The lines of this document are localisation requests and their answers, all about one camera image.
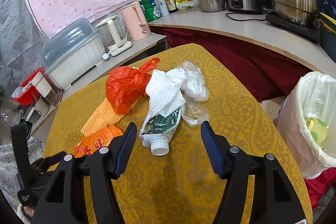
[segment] yellow tablecloth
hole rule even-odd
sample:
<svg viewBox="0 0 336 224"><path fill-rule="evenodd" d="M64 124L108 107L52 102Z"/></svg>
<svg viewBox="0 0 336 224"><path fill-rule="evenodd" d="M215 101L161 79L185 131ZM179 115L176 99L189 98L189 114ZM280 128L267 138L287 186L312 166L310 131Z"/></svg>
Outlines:
<svg viewBox="0 0 336 224"><path fill-rule="evenodd" d="M247 154L274 153L299 196L308 223L312 223L310 200L300 170L273 123L248 90L199 45L176 47L156 57L161 60L157 67L160 70L175 68L184 60L191 60L200 67L210 91L210 99L204 106L211 113L210 124L214 131ZM132 66L139 67L148 59ZM62 150L73 152L83 137L80 129L105 97L105 81L105 77L99 79L61 102L44 156ZM124 131L132 121L140 129L147 111L148 99L142 98L117 126ZM157 157L144 148L138 138L126 172L113 181L127 224L212 223L225 181L212 170L200 126L189 127L181 119L169 146L166 156ZM253 176L250 176L242 223L249 222L253 184ZM85 194L90 223L96 223L88 178Z"/></svg>

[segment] green can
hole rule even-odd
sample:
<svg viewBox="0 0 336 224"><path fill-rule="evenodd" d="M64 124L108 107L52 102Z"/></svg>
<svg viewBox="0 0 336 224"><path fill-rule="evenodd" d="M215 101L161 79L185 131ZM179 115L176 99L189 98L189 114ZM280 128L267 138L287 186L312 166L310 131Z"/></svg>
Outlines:
<svg viewBox="0 0 336 224"><path fill-rule="evenodd" d="M155 0L141 0L140 6L147 22L151 22L161 17L161 11L157 7Z"/></svg>

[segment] floor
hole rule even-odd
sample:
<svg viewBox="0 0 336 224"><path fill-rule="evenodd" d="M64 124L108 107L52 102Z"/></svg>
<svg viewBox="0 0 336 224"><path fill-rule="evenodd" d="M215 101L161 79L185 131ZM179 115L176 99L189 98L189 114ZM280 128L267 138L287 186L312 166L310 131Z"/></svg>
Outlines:
<svg viewBox="0 0 336 224"><path fill-rule="evenodd" d="M261 105L263 110L265 110L269 118L272 121L274 121L274 119L278 116L281 103L283 102L284 99L285 99L285 96L274 98L271 100L266 100L259 104ZM51 125L53 124L55 115L56 115L56 110L50 113L50 115L46 118L43 124L41 124L37 128L37 130L33 133L33 135L36 136L38 139L40 139L43 143L47 142L49 131L50 131Z"/></svg>

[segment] red plastic container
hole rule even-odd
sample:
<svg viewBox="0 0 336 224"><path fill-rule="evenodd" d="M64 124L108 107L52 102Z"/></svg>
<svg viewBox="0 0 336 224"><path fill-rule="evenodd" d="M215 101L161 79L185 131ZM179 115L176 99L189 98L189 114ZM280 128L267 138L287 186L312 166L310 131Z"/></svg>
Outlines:
<svg viewBox="0 0 336 224"><path fill-rule="evenodd" d="M26 86L28 82L31 81L39 71L41 71L41 73L44 73L44 69L37 69L31 75L29 75L28 78L26 78L26 80L24 80L20 86ZM35 100L32 93L35 95L36 98L40 96L40 93L37 91L37 89L33 85L31 85L25 92L21 93L19 97L13 98L13 101L18 102L22 106L29 106Z"/></svg>

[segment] white kettle handle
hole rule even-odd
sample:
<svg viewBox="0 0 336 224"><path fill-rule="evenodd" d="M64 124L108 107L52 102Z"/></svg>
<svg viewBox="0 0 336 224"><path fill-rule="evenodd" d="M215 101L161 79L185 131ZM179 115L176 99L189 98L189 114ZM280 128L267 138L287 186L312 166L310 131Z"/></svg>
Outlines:
<svg viewBox="0 0 336 224"><path fill-rule="evenodd" d="M110 30L110 33L113 37L114 42L117 44L118 47L121 47L123 45L120 35L118 34L118 31L116 29L116 26L114 25L114 22L112 19L108 20L107 22L107 26Z"/></svg>

